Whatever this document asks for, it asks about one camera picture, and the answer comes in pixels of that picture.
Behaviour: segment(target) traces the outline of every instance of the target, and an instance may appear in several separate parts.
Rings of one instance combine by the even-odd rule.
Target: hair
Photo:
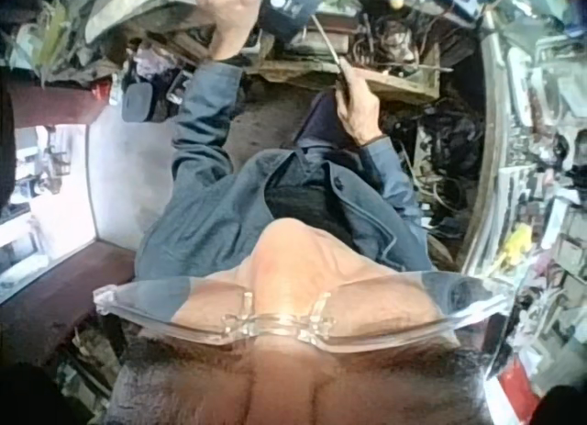
[[[104,424],[204,423],[199,416],[200,407],[206,391],[212,389],[210,382],[214,375],[219,372],[228,376],[244,375],[245,380],[248,377],[252,381],[246,350],[246,347],[217,348],[167,339],[132,342]],[[380,418],[378,423],[492,423],[482,383],[486,362],[476,351],[455,349],[443,343],[337,355],[341,375],[383,375],[390,378],[390,384],[396,378],[403,378],[415,390],[422,387],[433,393],[424,405],[422,402],[415,406],[402,405],[401,421]],[[337,381],[335,375],[329,384]],[[393,387],[390,385],[390,401],[397,395]],[[242,411],[237,424],[247,421],[248,407],[244,406]]]

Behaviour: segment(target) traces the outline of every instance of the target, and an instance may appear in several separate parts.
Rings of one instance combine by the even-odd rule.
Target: cluttered workshop
[[[499,424],[529,423],[550,389],[584,384],[580,4],[261,0],[240,53],[227,145],[236,168],[261,150],[295,147],[302,110],[341,84],[344,58],[381,101],[379,126],[414,185],[434,267],[519,289],[512,309],[492,319],[488,346],[486,391]],[[16,189],[0,215],[2,364],[44,368],[75,400],[77,423],[98,423],[90,420],[107,410],[136,334],[97,314],[92,291],[134,278],[138,242],[171,194],[171,135],[162,130],[214,33],[197,0],[0,2],[12,97],[2,133],[17,137]],[[289,129],[271,134],[267,124]],[[61,240],[65,229],[76,235]]]

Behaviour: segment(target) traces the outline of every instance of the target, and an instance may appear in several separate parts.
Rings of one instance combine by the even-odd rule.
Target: man
[[[232,60],[260,0],[198,1],[216,22],[212,59],[175,119],[172,200],[138,253],[138,281],[118,298],[150,305],[124,313],[153,329],[130,348],[105,423],[484,423],[481,362],[450,335],[371,352],[339,344],[335,354],[300,334],[316,307],[353,338],[380,319],[398,330],[434,323],[419,282],[393,278],[432,268],[413,188],[378,127],[379,100],[347,63],[338,115],[361,172],[330,162],[336,151],[321,141],[262,152],[232,173],[222,149],[242,74]],[[383,287],[361,286],[382,276],[392,277]],[[345,294],[348,284],[361,290]],[[234,300],[234,289],[248,290]],[[240,320],[228,314],[241,296],[258,337],[215,342]]]

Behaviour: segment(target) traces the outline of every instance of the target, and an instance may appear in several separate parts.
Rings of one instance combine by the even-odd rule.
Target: left hand
[[[259,17],[260,0],[197,0],[216,24],[210,57],[223,61],[238,55]]]

